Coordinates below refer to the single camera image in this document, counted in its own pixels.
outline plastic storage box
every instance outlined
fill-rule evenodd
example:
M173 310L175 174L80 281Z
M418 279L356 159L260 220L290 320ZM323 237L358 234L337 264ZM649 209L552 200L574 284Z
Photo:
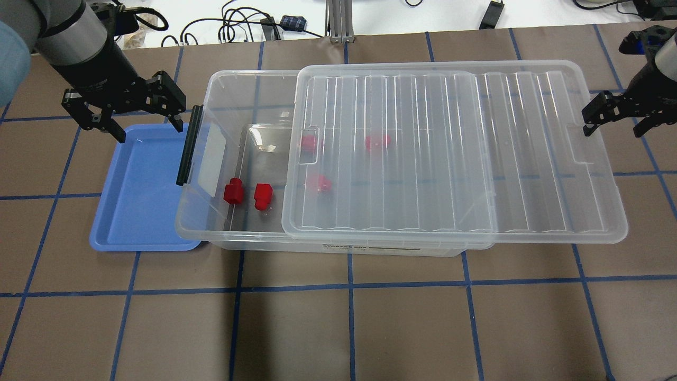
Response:
M602 137L581 129L589 99L566 61L218 72L177 232L228 249L412 255L618 242L628 226ZM223 200L232 177L243 204ZM260 182L274 189L264 212Z

